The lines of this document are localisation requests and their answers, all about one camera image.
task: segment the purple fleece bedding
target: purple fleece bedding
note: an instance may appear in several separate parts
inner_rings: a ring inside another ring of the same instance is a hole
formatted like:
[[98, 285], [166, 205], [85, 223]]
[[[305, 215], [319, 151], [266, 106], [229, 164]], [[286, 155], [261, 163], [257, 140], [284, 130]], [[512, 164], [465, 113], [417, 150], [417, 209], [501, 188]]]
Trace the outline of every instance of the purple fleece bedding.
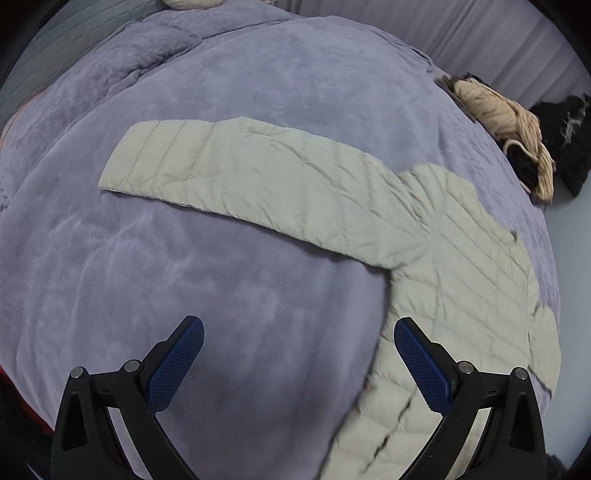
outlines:
[[118, 369], [194, 314], [203, 350], [158, 415], [177, 449], [204, 479], [311, 480], [362, 388], [385, 272], [255, 225], [100, 192], [115, 145], [150, 119], [243, 115], [352, 145], [395, 172], [440, 164], [518, 231], [558, 318], [543, 214], [432, 71], [380, 30], [259, 0], [163, 11], [97, 46], [25, 107], [0, 151], [0, 365], [25, 400], [54, 424], [71, 368]]

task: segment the gray wall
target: gray wall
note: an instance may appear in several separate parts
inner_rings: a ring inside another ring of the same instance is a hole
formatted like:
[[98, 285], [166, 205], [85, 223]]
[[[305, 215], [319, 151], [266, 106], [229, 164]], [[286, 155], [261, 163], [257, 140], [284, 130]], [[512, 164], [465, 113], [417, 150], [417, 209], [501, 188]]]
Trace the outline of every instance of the gray wall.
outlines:
[[545, 217], [562, 302], [562, 367], [544, 432], [547, 451], [570, 466], [591, 433], [591, 180], [576, 199], [558, 185]]

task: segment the plush blanket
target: plush blanket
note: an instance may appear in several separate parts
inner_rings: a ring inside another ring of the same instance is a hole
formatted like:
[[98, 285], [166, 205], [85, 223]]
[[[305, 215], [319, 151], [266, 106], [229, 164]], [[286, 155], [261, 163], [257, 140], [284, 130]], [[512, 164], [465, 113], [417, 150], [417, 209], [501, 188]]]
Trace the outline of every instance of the plush blanket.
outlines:
[[22, 110], [0, 150], [0, 365], [26, 401], [53, 424], [72, 367], [143, 358], [195, 314], [200, 361], [159, 414], [177, 449], [203, 478], [311, 479], [362, 389], [385, 271], [238, 220], [101, 195], [117, 143], [152, 119], [243, 115], [395, 173], [444, 166], [517, 230], [558, 318], [542, 213], [431, 70], [380, 30], [259, 0], [160, 12], [97, 46]]

